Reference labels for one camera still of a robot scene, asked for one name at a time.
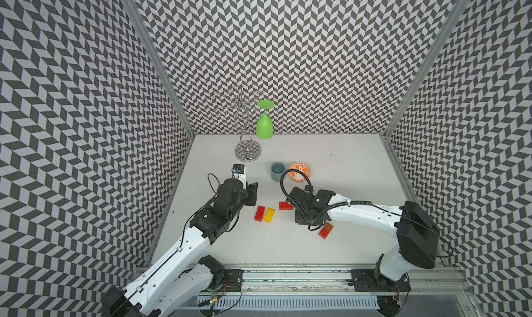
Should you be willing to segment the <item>orange brown lego brick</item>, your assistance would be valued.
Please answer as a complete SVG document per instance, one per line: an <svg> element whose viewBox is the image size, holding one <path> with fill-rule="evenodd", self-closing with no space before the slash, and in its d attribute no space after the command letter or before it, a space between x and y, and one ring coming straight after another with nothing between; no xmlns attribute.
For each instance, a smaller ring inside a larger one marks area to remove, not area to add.
<svg viewBox="0 0 532 317"><path fill-rule="evenodd" d="M330 232L330 231L332 231L333 228L334 228L334 226L331 223L327 223L324 226L323 230L326 231L326 232Z"/></svg>

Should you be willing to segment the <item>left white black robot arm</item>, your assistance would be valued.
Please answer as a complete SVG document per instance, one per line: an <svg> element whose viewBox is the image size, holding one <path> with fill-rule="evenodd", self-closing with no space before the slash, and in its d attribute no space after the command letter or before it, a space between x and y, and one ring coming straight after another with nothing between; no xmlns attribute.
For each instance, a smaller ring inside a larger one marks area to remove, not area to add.
<svg viewBox="0 0 532 317"><path fill-rule="evenodd" d="M102 316L170 316L199 292L222 284L224 266L207 254L245 206L255 206L259 185L228 178L186 225L181 237L142 275L102 297Z"/></svg>

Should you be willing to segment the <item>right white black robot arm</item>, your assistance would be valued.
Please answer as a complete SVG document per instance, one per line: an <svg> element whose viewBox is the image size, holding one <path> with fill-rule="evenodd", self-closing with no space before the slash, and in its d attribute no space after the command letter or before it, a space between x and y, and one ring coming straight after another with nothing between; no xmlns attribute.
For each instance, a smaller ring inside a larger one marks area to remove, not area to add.
<svg viewBox="0 0 532 317"><path fill-rule="evenodd" d="M340 221L394 238L395 245L379 257L376 278L398 282L415 267L430 270L436 266L440 230L417 203L406 201L402 206L380 206L325 189L314 193L310 187L295 187L290 193L281 191L295 208L295 222L299 225L323 229L330 221Z"/></svg>

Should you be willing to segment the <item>small red lego brick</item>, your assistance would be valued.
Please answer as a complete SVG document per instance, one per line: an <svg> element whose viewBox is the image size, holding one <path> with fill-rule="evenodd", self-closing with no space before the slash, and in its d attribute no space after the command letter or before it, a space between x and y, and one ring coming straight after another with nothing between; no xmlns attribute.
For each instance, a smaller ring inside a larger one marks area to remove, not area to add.
<svg viewBox="0 0 532 317"><path fill-rule="evenodd" d="M323 228L320 232L319 232L319 236L322 238L322 239L326 239L327 236L329 235L330 231Z"/></svg>

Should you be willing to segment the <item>red long lego brick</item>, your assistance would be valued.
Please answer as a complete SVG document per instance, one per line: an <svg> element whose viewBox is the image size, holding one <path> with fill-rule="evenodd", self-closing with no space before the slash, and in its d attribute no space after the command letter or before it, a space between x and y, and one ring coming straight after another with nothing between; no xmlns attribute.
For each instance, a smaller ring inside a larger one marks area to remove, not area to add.
<svg viewBox="0 0 532 317"><path fill-rule="evenodd" d="M254 221L262 222L265 215L266 208L263 206L258 206L256 214L254 216Z"/></svg>

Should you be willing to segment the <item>yellow long lego brick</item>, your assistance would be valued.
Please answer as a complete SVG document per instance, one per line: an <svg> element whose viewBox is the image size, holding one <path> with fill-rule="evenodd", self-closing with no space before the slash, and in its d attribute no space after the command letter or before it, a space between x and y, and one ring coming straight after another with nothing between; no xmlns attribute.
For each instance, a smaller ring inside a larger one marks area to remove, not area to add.
<svg viewBox="0 0 532 317"><path fill-rule="evenodd" d="M267 210L265 211L265 214L263 216L263 221L270 224L272 222L274 214L275 214L275 210L274 209L267 208Z"/></svg>

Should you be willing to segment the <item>grey blue ceramic cup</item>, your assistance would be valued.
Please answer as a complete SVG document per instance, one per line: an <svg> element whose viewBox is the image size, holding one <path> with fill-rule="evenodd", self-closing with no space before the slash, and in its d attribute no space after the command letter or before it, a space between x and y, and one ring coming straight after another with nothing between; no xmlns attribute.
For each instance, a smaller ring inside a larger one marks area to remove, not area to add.
<svg viewBox="0 0 532 317"><path fill-rule="evenodd" d="M283 172L285 171L285 165L280 162L275 162L270 167L271 178L275 182L280 182Z"/></svg>

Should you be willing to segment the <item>orange white patterned bowl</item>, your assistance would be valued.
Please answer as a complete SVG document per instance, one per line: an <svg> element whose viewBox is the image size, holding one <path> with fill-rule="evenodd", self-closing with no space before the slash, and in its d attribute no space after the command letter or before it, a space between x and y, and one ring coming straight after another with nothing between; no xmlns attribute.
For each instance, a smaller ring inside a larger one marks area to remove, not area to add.
<svg viewBox="0 0 532 317"><path fill-rule="evenodd" d="M306 182L306 179L302 174L307 178L310 178L312 174L310 167L305 163L292 163L288 169L295 169L295 171L288 173L288 177L291 181L296 183Z"/></svg>

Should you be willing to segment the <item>green plastic wine glass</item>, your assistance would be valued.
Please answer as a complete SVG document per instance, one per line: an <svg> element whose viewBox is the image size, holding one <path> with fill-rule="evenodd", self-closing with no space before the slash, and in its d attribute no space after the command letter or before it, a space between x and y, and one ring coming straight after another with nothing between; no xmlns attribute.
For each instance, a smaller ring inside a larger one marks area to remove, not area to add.
<svg viewBox="0 0 532 317"><path fill-rule="evenodd" d="M269 111L273 109L274 102L263 99L258 102L258 107L261 110L261 116L256 125L256 136L264 140L270 139L274 135L274 126Z"/></svg>

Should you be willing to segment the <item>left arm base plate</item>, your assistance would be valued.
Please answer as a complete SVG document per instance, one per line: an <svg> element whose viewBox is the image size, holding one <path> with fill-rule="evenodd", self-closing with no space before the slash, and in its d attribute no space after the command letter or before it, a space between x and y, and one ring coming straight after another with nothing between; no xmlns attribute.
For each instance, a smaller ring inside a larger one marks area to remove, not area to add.
<svg viewBox="0 0 532 317"><path fill-rule="evenodd" d="M217 272L204 291L239 293L241 291L243 274L244 270L241 268L230 268L225 269L222 273Z"/></svg>

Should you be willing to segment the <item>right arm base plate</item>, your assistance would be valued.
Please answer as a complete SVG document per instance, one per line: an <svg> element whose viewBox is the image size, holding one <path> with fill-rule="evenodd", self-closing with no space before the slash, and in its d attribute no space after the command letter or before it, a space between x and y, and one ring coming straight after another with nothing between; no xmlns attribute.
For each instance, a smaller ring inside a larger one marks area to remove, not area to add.
<svg viewBox="0 0 532 317"><path fill-rule="evenodd" d="M406 274L395 282L380 274L375 275L374 270L370 269L352 269L348 285L352 286L356 292L407 293L411 291L410 281Z"/></svg>

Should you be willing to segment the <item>aluminium front rail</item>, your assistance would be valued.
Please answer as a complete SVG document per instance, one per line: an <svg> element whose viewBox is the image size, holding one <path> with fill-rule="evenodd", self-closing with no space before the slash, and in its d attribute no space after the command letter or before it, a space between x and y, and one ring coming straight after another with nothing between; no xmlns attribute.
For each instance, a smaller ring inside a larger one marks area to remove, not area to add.
<svg viewBox="0 0 532 317"><path fill-rule="evenodd" d="M352 270L371 274L372 264L226 264L227 269L241 269L242 292L245 295L392 295L395 293L410 296L470 296L472 288L465 275L456 267L436 266L425 270L413 268L408 272L409 279L403 283L410 285L406 291L394 286L389 290L371 291L351 274Z"/></svg>

